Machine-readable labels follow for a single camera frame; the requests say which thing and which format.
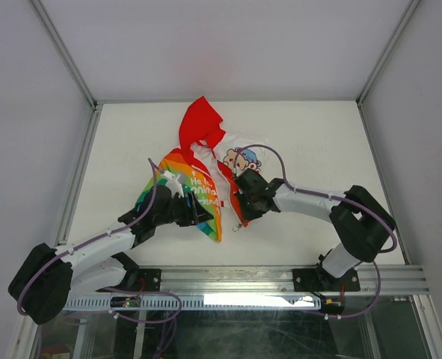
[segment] white platform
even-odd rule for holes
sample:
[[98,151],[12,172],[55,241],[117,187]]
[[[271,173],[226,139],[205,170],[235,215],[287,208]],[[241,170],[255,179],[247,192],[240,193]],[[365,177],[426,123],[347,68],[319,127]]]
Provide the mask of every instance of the white platform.
[[[104,105],[71,227],[69,242],[86,239],[130,210],[150,178],[147,157],[159,162],[178,145],[189,103]],[[358,184],[387,206],[355,102],[213,102],[223,129],[269,138],[291,182],[325,190]],[[280,177],[269,156],[266,180]],[[269,213],[235,233],[223,209],[223,241],[197,228],[166,225],[128,254],[140,265],[311,265],[339,243],[331,224],[290,213]],[[378,256],[403,264],[400,248]]]

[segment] cartoon character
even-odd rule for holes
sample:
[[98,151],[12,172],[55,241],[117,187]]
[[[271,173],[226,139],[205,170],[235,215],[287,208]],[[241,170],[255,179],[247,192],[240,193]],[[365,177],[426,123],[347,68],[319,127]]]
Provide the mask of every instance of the cartoon character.
[[222,162],[230,168],[232,172],[234,171],[234,159],[237,156],[236,167],[237,170],[243,172],[246,168],[251,168],[255,170],[258,174],[260,173],[260,167],[262,166],[262,162],[257,159],[256,153],[249,149],[243,150],[241,147],[236,147],[234,150],[229,149],[227,151],[226,156],[222,160]]

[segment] metal frame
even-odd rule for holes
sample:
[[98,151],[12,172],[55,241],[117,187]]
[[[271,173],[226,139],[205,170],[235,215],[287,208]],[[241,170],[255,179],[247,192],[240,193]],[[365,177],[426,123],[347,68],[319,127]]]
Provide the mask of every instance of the metal frame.
[[71,176],[67,194],[64,199],[63,212],[61,213],[58,223],[55,226],[54,243],[55,245],[66,244],[67,235],[73,222],[73,216],[78,203],[79,192],[81,191],[82,182],[85,178],[88,159],[93,146],[94,136],[99,123],[102,105],[98,105],[95,111],[90,113],[90,117],[85,127],[82,145],[79,148],[78,159]]
[[[365,131],[365,134],[367,137],[367,142],[369,143],[370,152],[372,153],[373,161],[375,163],[375,168],[377,169],[377,174],[378,174],[378,178],[380,179],[382,191],[384,192],[385,200],[387,201],[388,210],[392,214],[392,216],[395,218],[396,213],[395,213],[395,210],[393,209],[392,200],[389,195],[389,193],[391,193],[391,191],[389,191],[388,185],[385,181],[385,178],[386,178],[385,169],[383,168],[382,163],[379,159],[378,150],[375,147],[375,144],[373,141],[372,130],[371,130],[369,124],[365,120],[365,117],[363,115],[363,105],[361,103],[358,104],[358,112],[360,115],[360,119],[362,120],[363,130]],[[397,235],[397,238],[399,239],[399,247],[400,247],[400,250],[402,251],[403,259],[404,259],[405,263],[410,264],[411,257],[410,257],[410,254],[408,253],[408,249],[404,246],[404,243],[402,241],[402,234],[399,231],[396,231],[396,235]]]
[[380,353],[380,348],[378,346],[378,341],[377,341],[377,334],[375,333],[375,327],[373,325],[373,319],[372,319],[372,314],[371,313],[365,313],[365,315],[363,316],[363,320],[364,320],[364,325],[365,325],[365,330],[366,330],[366,335],[369,339],[369,349],[370,349],[370,353],[369,356],[372,359],[381,359],[381,353]]
[[414,295],[413,302],[423,339],[432,359],[442,359],[442,327],[438,321],[432,298],[428,295]]
[[[259,294],[294,294],[292,270],[312,266],[224,266],[224,267],[161,267],[161,290],[180,295],[202,295],[212,292],[255,292]],[[379,266],[381,295],[428,295],[429,288],[421,266]],[[357,269],[360,292],[347,296],[371,296],[377,288],[373,266]],[[338,295],[337,292],[324,292]]]
[[367,79],[365,85],[363,86],[360,95],[357,98],[358,104],[362,104],[363,101],[365,101],[366,97],[368,96],[370,90],[372,90],[375,81],[379,77],[381,71],[384,69],[385,64],[392,55],[393,51],[395,50],[396,45],[403,34],[403,31],[407,28],[408,24],[412,20],[421,2],[422,0],[410,0],[410,2],[408,3],[402,16],[400,17],[399,22],[397,23],[396,27],[393,29],[393,32],[390,35],[387,44],[382,50],[380,57],[375,63],[375,66],[373,67],[373,70],[370,73],[369,78]]
[[[321,308],[321,302],[319,298],[313,298],[310,293],[277,293],[273,295],[278,298],[285,299],[285,306],[275,304],[270,305],[258,305],[252,303],[242,303],[242,304],[212,304],[206,303],[205,295],[209,293],[206,292],[202,295],[178,295],[179,299],[182,301],[182,310],[319,310]],[[111,308],[111,301],[115,298],[125,298],[126,295],[123,293],[94,293],[90,295],[83,295],[81,298],[77,298],[70,301],[64,307],[64,310],[76,311],[76,312],[108,312]],[[294,304],[299,299],[302,300],[304,297],[306,301],[309,301],[309,307],[289,307],[287,304]],[[122,312],[125,310],[176,310],[179,308],[179,302],[172,297],[167,297],[166,295],[156,295],[156,294],[146,294],[140,300],[139,306],[136,307],[118,307],[113,310],[117,312]]]
[[13,342],[7,353],[10,359],[26,359],[34,347],[37,325],[28,316],[18,316]]
[[38,19],[41,21],[41,25],[43,25],[46,33],[48,34],[49,39],[53,42],[53,45],[56,48],[56,51],[59,54],[59,57],[66,65],[66,68],[70,75],[73,77],[74,82],[78,86],[79,90],[83,94],[86,101],[88,101],[89,106],[92,111],[96,110],[96,100],[93,97],[88,85],[86,85],[83,76],[79,72],[76,63],[73,60],[70,52],[68,51],[66,45],[64,44],[63,39],[61,38],[55,24],[51,20],[51,17],[46,10],[46,7],[42,3],[41,0],[28,0],[31,6],[33,7],[33,11],[38,16]]

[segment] purple cable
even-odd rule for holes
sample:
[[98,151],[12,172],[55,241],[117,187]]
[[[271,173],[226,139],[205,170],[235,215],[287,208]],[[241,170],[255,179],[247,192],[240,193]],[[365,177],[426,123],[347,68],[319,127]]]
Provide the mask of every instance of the purple cable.
[[340,196],[330,196],[328,193],[323,193],[323,192],[319,192],[319,191],[312,191],[312,190],[302,189],[302,188],[296,188],[293,185],[291,185],[289,183],[289,181],[287,180],[286,166],[284,164],[284,161],[283,161],[282,157],[280,156],[279,152],[274,150],[272,147],[266,146],[264,144],[250,144],[249,146],[243,147],[240,151],[238,151],[238,153],[236,154],[236,157],[234,158],[234,168],[236,168],[237,156],[239,156],[243,150],[245,150],[247,148],[251,148],[251,147],[266,148],[267,150],[272,151],[273,154],[275,154],[277,156],[277,158],[279,159],[279,162],[280,162],[280,166],[282,167],[283,181],[285,182],[286,186],[289,189],[293,190],[294,192],[308,194],[311,196],[317,196],[317,197],[321,197],[321,198],[329,198],[330,197],[333,200],[339,200],[340,202],[345,202],[345,203],[348,203],[352,206],[355,206],[358,209],[360,209],[362,212],[365,212],[366,214],[372,216],[378,223],[381,224],[381,226],[383,228],[385,228],[385,230],[388,232],[389,236],[392,237],[392,247],[390,247],[388,249],[380,250],[379,253],[389,253],[389,252],[396,250],[399,241],[398,241],[397,237],[395,236],[395,233],[393,232],[393,230],[388,226],[388,224],[382,218],[380,218],[376,213],[374,213],[372,210],[368,209],[364,205],[357,203],[354,200],[349,200],[348,198],[344,198],[344,197],[340,197]]
[[[127,224],[124,227],[121,228],[117,228],[116,230],[113,230],[111,232],[111,234],[115,234],[115,233],[119,233],[119,232],[123,232],[124,230],[134,226],[135,224],[137,224],[141,219],[143,219],[147,213],[151,210],[151,208],[153,207],[154,204],[154,199],[156,198],[156,191],[157,191],[157,185],[156,185],[156,165],[153,163],[153,161],[151,159],[147,159],[151,165],[151,169],[153,170],[153,179],[154,179],[154,186],[153,186],[153,195],[151,196],[151,200],[149,202],[149,204],[147,205],[147,208],[144,210],[144,212],[141,213],[141,215],[139,217],[137,217],[133,222]],[[80,243],[79,245],[74,246],[74,251],[77,251],[78,249],[84,248],[87,245],[90,245],[93,242],[96,242],[102,238],[105,238],[108,234],[107,233],[101,233],[98,236],[94,236],[93,238],[87,240],[86,242]],[[42,266],[40,268],[40,270],[38,270],[33,277],[31,277],[31,279],[27,282],[27,284],[25,285],[25,287],[23,288],[23,290],[21,291],[21,293],[19,294],[18,297],[18,301],[16,304],[16,308],[18,310],[18,313],[21,314],[22,316],[27,316],[28,314],[23,310],[22,308],[22,303],[23,303],[23,299],[25,298],[26,293],[28,292],[28,290],[30,289],[30,287],[33,285],[33,283],[36,281],[36,279],[38,279],[39,276],[41,276],[42,273],[44,273],[44,271],[50,267],[51,264],[53,264],[54,262],[56,262],[57,260],[65,257],[66,255],[69,254],[69,251],[65,251],[62,252],[60,254],[58,254],[57,256],[51,258],[51,260],[49,260],[44,266]]]
[[[251,148],[251,147],[266,148],[267,150],[270,150],[271,152],[273,152],[273,154],[276,155],[276,157],[279,159],[280,166],[282,168],[283,181],[285,182],[286,186],[289,189],[291,189],[292,191],[298,192],[298,193],[303,193],[303,194],[308,194],[308,195],[311,195],[311,196],[317,196],[317,197],[322,197],[322,198],[329,198],[329,194],[327,194],[327,193],[323,193],[323,192],[319,192],[319,191],[311,191],[311,190],[302,189],[302,188],[296,188],[293,185],[291,185],[289,183],[289,181],[287,180],[286,166],[285,166],[285,163],[284,163],[282,157],[280,156],[279,152],[274,150],[272,147],[266,146],[264,144],[251,144],[249,146],[243,147],[240,151],[238,151],[238,153],[236,154],[236,157],[234,158],[234,168],[236,168],[237,156],[243,150],[245,150],[247,148]],[[388,248],[388,249],[381,250],[379,253],[389,253],[391,251],[394,251],[397,248],[397,245],[398,245],[399,241],[396,238],[395,233],[393,233],[393,230],[388,226],[388,224],[382,218],[380,218],[377,214],[375,214],[373,211],[371,211],[367,207],[361,205],[360,203],[355,202],[354,200],[349,200],[348,198],[344,198],[344,197],[340,197],[340,196],[331,196],[331,198],[334,199],[334,200],[339,200],[341,202],[345,202],[345,203],[351,204],[352,206],[356,206],[361,211],[367,213],[368,215],[371,215],[378,223],[380,223],[382,225],[383,228],[385,228],[385,230],[388,232],[390,237],[392,237],[392,246],[390,248]],[[372,264],[374,265],[375,271],[377,272],[377,280],[378,280],[377,290],[375,292],[374,299],[369,304],[369,306],[367,306],[364,310],[361,310],[358,313],[348,314],[346,316],[341,316],[341,318],[349,319],[349,318],[355,318],[355,317],[358,317],[358,316],[362,316],[363,314],[369,312],[377,304],[377,302],[378,302],[378,300],[380,298],[380,291],[381,291],[381,275],[380,275],[380,270],[378,269],[377,263],[375,263],[375,261],[372,261]],[[317,312],[308,311],[308,313],[325,316],[324,314],[317,313]],[[328,317],[329,318],[336,318],[337,316],[329,315]]]
[[160,167],[159,167],[158,165],[156,165],[155,163],[150,162],[150,164],[151,164],[151,166],[154,166],[154,168],[155,168],[159,173],[163,174],[163,173],[165,172],[162,168],[160,168]]
[[[372,262],[375,271],[377,272],[377,290],[375,291],[375,297],[374,299],[370,302],[370,304],[365,307],[365,309],[353,313],[353,314],[346,314],[344,316],[340,316],[341,319],[352,319],[352,318],[357,318],[358,316],[362,316],[365,313],[368,313],[369,311],[371,311],[373,309],[373,307],[377,304],[378,300],[380,299],[380,291],[381,291],[381,276],[380,276],[380,269],[378,269],[377,263],[375,263],[375,261]],[[305,310],[305,313],[310,313],[310,314],[315,314],[316,316],[324,316],[325,314],[323,313],[319,313],[319,312],[313,312],[311,310]],[[333,318],[333,319],[337,319],[337,316],[334,316],[332,314],[328,314],[328,318]]]
[[[168,334],[171,331],[171,329],[172,329],[171,338],[169,338],[168,344],[166,344],[164,347],[162,347],[162,344],[164,344],[164,341],[166,340],[166,337],[168,336]],[[176,318],[174,318],[172,320],[171,326],[166,330],[166,332],[165,332],[165,327],[163,326],[161,341],[158,344],[158,348],[156,350],[156,353],[154,353],[153,359],[159,359],[161,357],[161,354],[164,353],[166,351],[166,349],[169,348],[169,346],[171,345],[172,341],[174,340],[174,337],[176,336],[176,331],[177,331],[177,320],[176,320]]]
[[[130,294],[130,295],[138,294],[138,292],[130,292],[128,290],[120,290],[120,289],[112,288],[110,286],[107,286],[105,289],[109,290],[111,292],[116,292],[116,293],[123,293],[123,294]],[[128,316],[124,316],[123,314],[121,314],[119,312],[116,312],[114,310],[112,311],[112,313],[114,313],[114,315],[119,316],[120,318],[129,320],[130,322],[134,322],[134,323],[138,323],[138,324],[162,324],[162,323],[166,323],[166,322],[169,322],[170,320],[176,318],[179,315],[179,313],[181,313],[181,310],[182,310],[182,299],[179,298],[174,293],[171,293],[171,292],[144,292],[144,294],[166,295],[168,297],[173,297],[179,303],[179,308],[174,312],[174,314],[172,316],[169,316],[168,318],[164,318],[164,319],[160,319],[160,320],[134,319],[134,318],[130,318]]]

